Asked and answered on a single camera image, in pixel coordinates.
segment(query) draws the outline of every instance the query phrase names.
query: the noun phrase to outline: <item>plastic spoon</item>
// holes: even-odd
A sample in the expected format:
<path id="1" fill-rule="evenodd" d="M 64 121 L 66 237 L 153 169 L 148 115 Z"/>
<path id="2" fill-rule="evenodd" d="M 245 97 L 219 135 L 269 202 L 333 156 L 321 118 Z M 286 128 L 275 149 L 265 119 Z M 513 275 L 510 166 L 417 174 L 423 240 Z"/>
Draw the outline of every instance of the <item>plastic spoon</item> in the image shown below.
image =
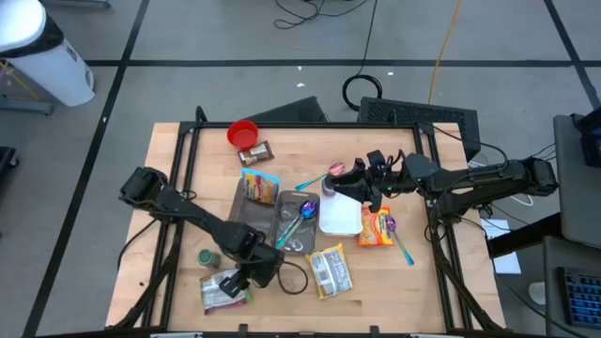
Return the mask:
<path id="1" fill-rule="evenodd" d="M 411 256 L 409 255 L 409 252 L 407 251 L 407 249 L 405 249 L 405 245 L 403 245 L 401 238 L 399 238 L 396 235 L 396 221 L 394 220 L 394 218 L 392 216 L 388 216 L 387 218 L 388 218 L 388 221 L 387 221 L 388 231 L 393 233 L 394 238 L 396 238 L 396 241 L 398 242 L 398 246 L 401 247 L 401 250 L 403 251 L 403 254 L 405 255 L 405 259 L 407 259 L 407 264 L 409 266 L 412 266 L 413 258 L 411 258 Z"/>
<path id="2" fill-rule="evenodd" d="M 322 174 L 322 175 L 320 175 L 318 177 L 315 177 L 315 178 L 313 178 L 310 181 L 304 182 L 304 183 L 302 183 L 302 184 L 294 187 L 294 189 L 297 192 L 300 192 L 301 190 L 303 190 L 303 189 L 307 188 L 308 186 L 312 185 L 313 183 L 319 181 L 321 178 L 325 177 L 327 174 L 332 174 L 334 176 L 338 176 L 338 175 L 342 174 L 342 172 L 344 172 L 344 171 L 345 171 L 345 164 L 344 163 L 342 163 L 342 162 L 334 163 L 334 164 L 332 164 L 330 166 L 330 170 L 328 170 L 327 173 L 324 173 L 324 174 Z"/>
<path id="3" fill-rule="evenodd" d="M 302 223 L 302 220 L 309 220 L 315 217 L 317 212 L 317 201 L 305 201 L 300 206 L 300 213 L 297 218 L 292 220 L 290 225 L 284 230 L 282 235 L 278 238 L 278 241 L 275 243 L 276 249 L 284 248 L 285 244 L 288 240 L 294 235 L 294 232 L 297 231 L 299 226 Z"/>

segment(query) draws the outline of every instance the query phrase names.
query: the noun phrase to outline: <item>chip bag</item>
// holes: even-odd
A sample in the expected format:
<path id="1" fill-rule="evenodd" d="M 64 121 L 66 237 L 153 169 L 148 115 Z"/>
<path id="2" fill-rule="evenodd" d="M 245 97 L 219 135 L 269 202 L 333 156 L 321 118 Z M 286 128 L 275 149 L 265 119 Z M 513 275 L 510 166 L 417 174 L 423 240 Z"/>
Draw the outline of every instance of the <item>chip bag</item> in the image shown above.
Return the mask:
<path id="1" fill-rule="evenodd" d="M 234 298 L 227 296 L 220 288 L 219 283 L 226 277 L 232 277 L 237 269 L 227 269 L 200 279 L 200 298 L 203 302 L 205 315 L 217 309 L 231 308 L 244 305 L 251 301 L 251 292 L 247 288 L 240 291 Z"/>
<path id="2" fill-rule="evenodd" d="M 308 254 L 306 257 L 316 276 L 317 295 L 320 300 L 336 296 L 353 287 L 342 244 Z"/>
<path id="3" fill-rule="evenodd" d="M 243 168 L 244 197 L 256 202 L 274 205 L 280 190 L 280 178 Z"/>
<path id="4" fill-rule="evenodd" d="M 359 234 L 359 246 L 393 246 L 394 241 L 388 232 L 387 216 L 391 214 L 389 207 L 381 207 L 372 213 L 368 207 L 362 208 L 363 230 Z"/>

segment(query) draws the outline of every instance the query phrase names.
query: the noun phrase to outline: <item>concrete floor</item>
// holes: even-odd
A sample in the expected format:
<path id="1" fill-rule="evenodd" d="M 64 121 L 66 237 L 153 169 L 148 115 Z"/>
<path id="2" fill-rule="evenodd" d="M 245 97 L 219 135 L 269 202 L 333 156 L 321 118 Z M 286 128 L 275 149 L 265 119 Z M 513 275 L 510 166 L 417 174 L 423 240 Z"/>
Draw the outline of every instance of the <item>concrete floor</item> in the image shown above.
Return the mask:
<path id="1" fill-rule="evenodd" d="M 292 0 L 283 2 L 304 9 Z M 109 10 L 50 0 L 45 4 L 78 53 L 90 65 L 98 65 L 93 67 L 97 96 L 77 108 L 57 105 L 50 117 L 0 113 L 0 145 L 16 147 L 22 160 L 0 195 L 0 338 L 23 335 L 101 116 L 110 115 L 106 132 L 38 335 L 102 329 L 116 279 L 116 257 L 131 216 L 116 194 L 131 169 L 143 163 L 155 122 L 192 119 L 197 104 L 209 120 L 234 121 L 312 95 L 331 120 L 356 120 L 340 88 L 357 67 L 335 65 L 361 59 L 373 0 L 347 16 L 320 17 L 291 30 L 273 26 L 275 19 L 291 18 L 272 0 L 113 0 Z M 596 34 L 601 3 L 552 4 L 579 58 L 601 60 L 601 38 Z M 140 11 L 146 5 L 146 12 Z M 408 60 L 436 59 L 454 5 L 439 0 L 379 1 L 368 58 L 403 60 L 399 64 L 404 65 L 363 71 L 380 79 L 384 98 L 427 102 L 432 69 L 414 67 Z M 324 11 L 348 6 L 330 0 Z M 138 14 L 142 25 L 128 51 Z M 586 114 L 593 108 L 576 67 L 556 62 L 574 60 L 543 0 L 465 0 L 444 58 L 548 61 L 439 70 L 434 103 L 477 110 L 482 140 L 500 146 L 512 158 L 552 143 L 554 115 Z M 124 68 L 129 59 L 141 61 Z M 305 66 L 306 59 L 330 66 Z M 172 62 L 169 67 L 142 62 L 149 60 Z M 267 63 L 233 67 L 202 62 L 220 60 Z M 586 68 L 586 74 L 593 85 L 601 86 L 601 69 Z M 6 80 L 1 83 L 4 91 L 17 90 Z M 349 90 L 353 98 L 375 95 L 369 85 L 353 84 Z M 490 149 L 483 152 L 491 161 L 501 159 Z M 498 205 L 527 222 L 559 210 L 557 196 L 537 198 L 534 207 L 510 199 Z M 521 226 L 513 220 L 510 224 Z M 542 248 L 518 256 L 523 273 L 502 278 L 525 295 L 531 282 L 544 278 Z M 508 327 L 544 333 L 542 319 L 501 285 L 500 292 Z"/>

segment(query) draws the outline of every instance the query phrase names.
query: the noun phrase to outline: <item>white paper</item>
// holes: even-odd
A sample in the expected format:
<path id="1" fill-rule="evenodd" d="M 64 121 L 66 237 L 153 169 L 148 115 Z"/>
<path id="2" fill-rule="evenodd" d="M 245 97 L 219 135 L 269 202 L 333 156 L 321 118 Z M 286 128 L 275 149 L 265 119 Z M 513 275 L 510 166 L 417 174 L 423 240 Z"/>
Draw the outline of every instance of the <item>white paper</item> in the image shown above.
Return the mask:
<path id="1" fill-rule="evenodd" d="M 481 220 L 482 227 L 486 231 L 486 238 L 493 239 L 500 235 L 507 234 L 509 232 L 509 223 L 505 220 Z M 501 230 L 492 226 L 491 223 L 497 225 Z M 493 260 L 497 273 L 505 274 L 521 274 L 522 270 L 519 268 L 519 261 L 517 261 L 517 253 L 509 253 L 501 257 L 497 257 Z"/>

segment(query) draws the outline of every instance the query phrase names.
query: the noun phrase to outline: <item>red bowl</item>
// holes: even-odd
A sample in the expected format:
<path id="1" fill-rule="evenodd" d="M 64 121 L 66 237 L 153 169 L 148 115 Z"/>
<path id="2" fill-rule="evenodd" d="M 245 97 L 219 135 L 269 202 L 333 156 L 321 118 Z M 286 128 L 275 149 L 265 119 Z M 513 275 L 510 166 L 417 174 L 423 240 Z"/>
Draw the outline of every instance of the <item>red bowl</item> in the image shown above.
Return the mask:
<path id="1" fill-rule="evenodd" d="M 248 120 L 235 122 L 227 130 L 227 141 L 240 150 L 246 150 L 256 144 L 259 128 Z"/>

